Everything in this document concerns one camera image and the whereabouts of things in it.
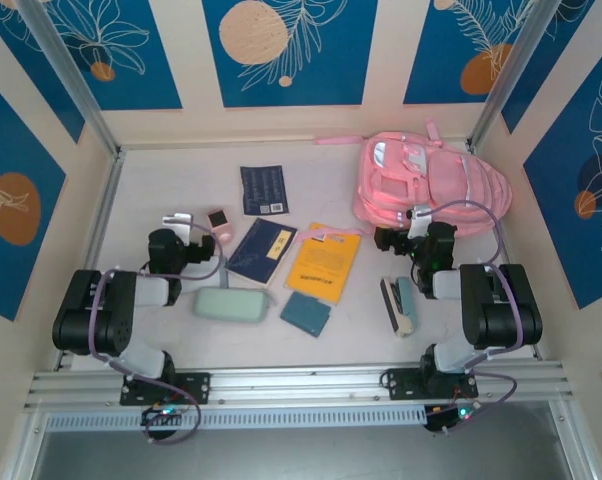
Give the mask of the teal wallet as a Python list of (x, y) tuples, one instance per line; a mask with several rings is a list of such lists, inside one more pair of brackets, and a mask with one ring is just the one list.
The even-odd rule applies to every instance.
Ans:
[(319, 300), (293, 292), (280, 313), (280, 318), (305, 333), (318, 338), (329, 317), (331, 307)]

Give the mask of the aluminium frame leg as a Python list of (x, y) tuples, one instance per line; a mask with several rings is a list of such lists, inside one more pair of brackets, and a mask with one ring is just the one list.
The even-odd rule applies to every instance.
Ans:
[(589, 434), (574, 400), (548, 402), (572, 480), (600, 480)]
[(49, 414), (21, 413), (0, 464), (0, 480), (32, 480), (44, 440)]

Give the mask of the pink backpack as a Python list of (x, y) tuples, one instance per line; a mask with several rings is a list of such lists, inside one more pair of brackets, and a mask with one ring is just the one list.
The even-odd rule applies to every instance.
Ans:
[(400, 131), (315, 141), (361, 146), (353, 210), (366, 226), (348, 229), (359, 229), (364, 235), (376, 227), (408, 233), (412, 208), (428, 204), (431, 223), (451, 224), (457, 228), (456, 237), (465, 237), (458, 214), (467, 186), (462, 157), (470, 153), (442, 140), (434, 122), (428, 121), (426, 130), (426, 135)]

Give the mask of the dark blue labelled book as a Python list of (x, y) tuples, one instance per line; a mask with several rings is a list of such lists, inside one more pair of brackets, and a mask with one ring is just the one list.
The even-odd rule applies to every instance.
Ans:
[(257, 218), (226, 263), (231, 273), (261, 286), (268, 286), (290, 250), (298, 230)]

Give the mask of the teal and beige stapler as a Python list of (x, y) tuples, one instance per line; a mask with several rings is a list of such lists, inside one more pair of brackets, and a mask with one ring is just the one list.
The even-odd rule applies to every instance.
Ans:
[(407, 277), (383, 277), (380, 289), (395, 335), (399, 338), (411, 335), (418, 319), (412, 281)]

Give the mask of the yellow book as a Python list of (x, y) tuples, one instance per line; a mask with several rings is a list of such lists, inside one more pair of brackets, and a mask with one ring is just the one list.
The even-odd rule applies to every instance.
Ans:
[(301, 246), (286, 287), (336, 305), (343, 293), (364, 232), (314, 222), (301, 235)]

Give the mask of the small pink device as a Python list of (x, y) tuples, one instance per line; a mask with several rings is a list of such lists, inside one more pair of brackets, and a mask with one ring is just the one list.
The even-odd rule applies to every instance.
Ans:
[(228, 244), (233, 236), (234, 230), (224, 209), (215, 209), (210, 211), (206, 218), (209, 222), (210, 231), (216, 236), (222, 244)]

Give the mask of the mint green pencil case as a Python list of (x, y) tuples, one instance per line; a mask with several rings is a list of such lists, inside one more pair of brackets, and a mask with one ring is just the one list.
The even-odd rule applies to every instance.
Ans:
[(193, 312), (207, 320), (256, 324), (276, 303), (264, 289), (202, 287), (195, 294)]

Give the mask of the circuit board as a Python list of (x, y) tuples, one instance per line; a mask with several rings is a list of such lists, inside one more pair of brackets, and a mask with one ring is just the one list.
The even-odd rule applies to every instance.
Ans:
[(426, 406), (424, 428), (432, 433), (448, 433), (470, 419), (475, 410), (469, 406)]
[(174, 406), (151, 406), (141, 413), (142, 427), (171, 426), (181, 422), (184, 411)]

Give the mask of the left aluminium corner post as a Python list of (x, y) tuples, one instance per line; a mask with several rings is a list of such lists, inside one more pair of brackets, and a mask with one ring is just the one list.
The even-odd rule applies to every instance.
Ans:
[(15, 0), (17, 10), (86, 123), (114, 158), (119, 145), (82, 73), (67, 50), (52, 20), (38, 0)]

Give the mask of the left aluminium frame leg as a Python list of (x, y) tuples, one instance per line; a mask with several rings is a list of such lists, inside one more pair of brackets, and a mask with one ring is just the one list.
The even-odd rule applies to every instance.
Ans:
[(0, 480), (32, 480), (44, 440), (49, 414), (21, 413), (0, 464)]

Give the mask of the right aluminium frame leg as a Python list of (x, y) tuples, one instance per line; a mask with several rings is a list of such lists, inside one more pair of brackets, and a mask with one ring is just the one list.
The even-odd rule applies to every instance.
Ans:
[(574, 400), (548, 402), (572, 480), (600, 480), (589, 434)]

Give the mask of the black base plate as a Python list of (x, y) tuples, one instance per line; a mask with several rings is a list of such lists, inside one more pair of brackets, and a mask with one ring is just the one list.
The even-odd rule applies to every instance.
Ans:
[[(190, 394), (200, 405), (208, 403), (210, 393), (209, 373), (176, 373), (173, 384)], [(189, 405), (190, 401), (182, 394), (165, 387), (159, 387), (147, 382), (123, 378), (119, 403), (122, 406), (144, 406), (160, 402), (161, 404)]]
[(418, 368), (392, 368), (381, 374), (379, 382), (391, 400), (453, 400), (479, 396), (475, 378), (467, 374), (424, 374)]

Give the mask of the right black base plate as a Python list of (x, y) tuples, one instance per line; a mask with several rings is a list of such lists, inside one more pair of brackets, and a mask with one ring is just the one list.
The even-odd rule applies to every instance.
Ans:
[(379, 382), (391, 400), (453, 400), (479, 396), (475, 378), (467, 374), (424, 374), (418, 368), (392, 368), (381, 374)]

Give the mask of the dark blue barcode booklet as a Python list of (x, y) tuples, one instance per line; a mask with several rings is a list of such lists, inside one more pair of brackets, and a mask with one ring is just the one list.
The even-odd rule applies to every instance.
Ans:
[(240, 167), (242, 207), (245, 216), (276, 216), (289, 213), (283, 167)]

